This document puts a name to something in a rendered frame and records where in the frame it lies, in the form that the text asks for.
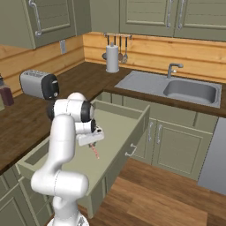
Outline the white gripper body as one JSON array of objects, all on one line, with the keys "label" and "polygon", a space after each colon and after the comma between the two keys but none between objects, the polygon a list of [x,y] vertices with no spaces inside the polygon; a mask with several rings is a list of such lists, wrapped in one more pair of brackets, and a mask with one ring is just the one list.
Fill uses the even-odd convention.
[{"label": "white gripper body", "polygon": [[76,139],[80,146],[85,146],[104,139],[104,132],[97,130],[89,134],[78,134]]}]

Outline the open olive green drawer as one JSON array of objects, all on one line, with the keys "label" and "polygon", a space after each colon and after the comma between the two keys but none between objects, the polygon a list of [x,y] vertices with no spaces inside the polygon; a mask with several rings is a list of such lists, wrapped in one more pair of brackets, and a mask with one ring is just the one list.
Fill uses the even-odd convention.
[{"label": "open olive green drawer", "polygon": [[104,132],[104,139],[96,144],[100,159],[87,146],[76,146],[75,157],[63,165],[64,170],[87,175],[89,189],[78,204],[87,209],[92,218],[110,191],[133,148],[147,128],[150,108],[130,109],[116,104],[94,101],[95,119]]}]

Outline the olive green false drawer front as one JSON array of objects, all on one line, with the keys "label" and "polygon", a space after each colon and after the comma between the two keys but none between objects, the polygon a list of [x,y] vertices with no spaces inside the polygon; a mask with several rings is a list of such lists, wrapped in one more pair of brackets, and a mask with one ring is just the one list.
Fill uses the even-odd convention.
[{"label": "olive green false drawer front", "polygon": [[133,109],[145,109],[150,107],[150,117],[173,124],[193,126],[196,113],[187,109],[180,109],[155,102],[147,102],[131,97],[124,97],[124,106]]}]

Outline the olive green base cupboard door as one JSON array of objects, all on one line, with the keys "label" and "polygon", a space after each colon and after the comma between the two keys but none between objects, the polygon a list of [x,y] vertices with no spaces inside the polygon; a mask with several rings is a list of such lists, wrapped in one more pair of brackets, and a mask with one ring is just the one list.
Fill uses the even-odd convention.
[{"label": "olive green base cupboard door", "polygon": [[[152,121],[154,124],[152,126],[152,139],[151,141],[148,142],[148,129],[150,121]],[[157,123],[156,119],[149,118],[148,126],[138,142],[135,154],[132,156],[133,159],[140,162],[144,162],[146,164],[152,163],[156,123]]]},{"label": "olive green base cupboard door", "polygon": [[19,183],[0,176],[0,226],[36,226]]},{"label": "olive green base cupboard door", "polygon": [[[157,144],[158,126],[162,125]],[[157,121],[152,164],[178,175],[198,180],[212,133]]]}]

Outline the silver black toaster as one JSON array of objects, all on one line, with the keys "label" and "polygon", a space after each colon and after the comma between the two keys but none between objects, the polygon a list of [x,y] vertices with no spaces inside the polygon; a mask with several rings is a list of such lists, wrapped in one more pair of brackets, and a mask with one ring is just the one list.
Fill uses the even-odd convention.
[{"label": "silver black toaster", "polygon": [[44,100],[54,100],[59,95],[57,77],[48,72],[26,70],[20,73],[19,82],[24,94]]}]

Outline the white paper towel roll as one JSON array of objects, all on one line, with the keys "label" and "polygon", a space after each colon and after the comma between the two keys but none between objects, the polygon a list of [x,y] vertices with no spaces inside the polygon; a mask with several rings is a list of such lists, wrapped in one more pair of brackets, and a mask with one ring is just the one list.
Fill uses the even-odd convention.
[{"label": "white paper towel roll", "polygon": [[119,71],[118,66],[118,46],[113,42],[106,47],[106,72],[116,73]]}]

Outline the hanging metal ladle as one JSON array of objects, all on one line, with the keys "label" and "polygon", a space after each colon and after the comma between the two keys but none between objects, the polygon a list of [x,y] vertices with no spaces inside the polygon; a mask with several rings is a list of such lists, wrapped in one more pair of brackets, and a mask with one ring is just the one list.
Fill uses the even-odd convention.
[{"label": "hanging metal ladle", "polygon": [[107,60],[107,53],[106,52],[102,54],[102,58],[104,60]]}]

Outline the hanging metal spoon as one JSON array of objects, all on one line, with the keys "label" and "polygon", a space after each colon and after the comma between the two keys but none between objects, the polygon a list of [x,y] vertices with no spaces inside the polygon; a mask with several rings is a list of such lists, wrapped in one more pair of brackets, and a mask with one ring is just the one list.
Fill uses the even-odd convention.
[{"label": "hanging metal spoon", "polygon": [[122,62],[123,54],[122,54],[122,37],[121,36],[119,38],[119,47],[120,47],[120,51],[119,51],[119,54],[118,54],[118,60]]}]

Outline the dark red bottle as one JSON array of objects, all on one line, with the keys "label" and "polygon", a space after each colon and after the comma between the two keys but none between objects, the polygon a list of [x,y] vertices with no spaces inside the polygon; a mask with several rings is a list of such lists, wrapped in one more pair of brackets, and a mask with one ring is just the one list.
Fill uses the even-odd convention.
[{"label": "dark red bottle", "polygon": [[0,75],[0,95],[5,106],[11,106],[14,103],[10,88],[4,83],[4,78]]}]

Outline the grey metal tap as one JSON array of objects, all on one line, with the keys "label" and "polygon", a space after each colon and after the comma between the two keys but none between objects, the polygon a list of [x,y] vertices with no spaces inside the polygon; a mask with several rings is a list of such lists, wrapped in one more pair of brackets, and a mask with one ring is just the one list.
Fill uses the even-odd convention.
[{"label": "grey metal tap", "polygon": [[177,72],[177,70],[175,70],[175,71],[172,70],[172,67],[173,67],[173,66],[176,66],[176,67],[178,67],[178,68],[183,68],[183,67],[184,67],[183,64],[177,64],[177,63],[171,63],[171,64],[169,64],[168,75],[167,75],[167,78],[168,78],[168,79],[171,78],[171,73],[172,73],[172,72]]}]

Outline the grey steel sink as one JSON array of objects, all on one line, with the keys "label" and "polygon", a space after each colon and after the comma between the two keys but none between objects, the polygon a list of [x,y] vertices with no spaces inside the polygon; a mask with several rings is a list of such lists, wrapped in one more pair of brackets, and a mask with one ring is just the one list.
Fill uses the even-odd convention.
[{"label": "grey steel sink", "polygon": [[172,77],[148,72],[130,72],[116,84],[117,88],[220,108],[220,84]]}]

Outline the grey dishwasher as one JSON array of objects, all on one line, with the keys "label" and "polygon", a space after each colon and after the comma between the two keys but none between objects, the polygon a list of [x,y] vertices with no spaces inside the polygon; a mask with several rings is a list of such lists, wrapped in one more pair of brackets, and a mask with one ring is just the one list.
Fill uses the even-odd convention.
[{"label": "grey dishwasher", "polygon": [[226,195],[226,118],[218,119],[198,185]]}]

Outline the grey wall socket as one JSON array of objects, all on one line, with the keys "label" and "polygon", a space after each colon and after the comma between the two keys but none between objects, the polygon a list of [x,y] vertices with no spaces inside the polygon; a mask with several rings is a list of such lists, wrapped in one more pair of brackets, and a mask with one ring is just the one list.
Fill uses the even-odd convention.
[{"label": "grey wall socket", "polygon": [[61,40],[59,43],[60,43],[61,54],[63,55],[66,53],[65,40]]}]

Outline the metal utensil rail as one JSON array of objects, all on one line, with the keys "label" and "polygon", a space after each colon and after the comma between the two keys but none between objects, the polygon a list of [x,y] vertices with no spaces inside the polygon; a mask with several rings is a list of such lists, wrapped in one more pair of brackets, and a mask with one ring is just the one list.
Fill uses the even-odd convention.
[{"label": "metal utensil rail", "polygon": [[131,34],[112,34],[112,33],[103,33],[104,37],[107,36],[116,36],[116,37],[124,37],[124,38],[128,38],[129,40],[132,40],[132,35]]}]

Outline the olive green wall cupboard door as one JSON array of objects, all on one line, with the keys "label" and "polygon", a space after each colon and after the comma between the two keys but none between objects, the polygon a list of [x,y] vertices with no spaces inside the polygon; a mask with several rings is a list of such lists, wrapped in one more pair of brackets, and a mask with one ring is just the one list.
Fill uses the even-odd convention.
[{"label": "olive green wall cupboard door", "polygon": [[120,0],[120,32],[171,37],[177,12],[173,0],[170,12],[170,29],[166,27],[170,0]]},{"label": "olive green wall cupboard door", "polygon": [[35,36],[37,24],[34,9],[29,6],[28,0],[22,0],[33,49],[67,39],[76,34],[72,0],[34,1],[37,4],[41,22],[42,35],[40,37]]},{"label": "olive green wall cupboard door", "polygon": [[181,0],[177,7],[175,37],[226,41],[226,0],[185,0],[182,28],[177,29],[180,6]]}]

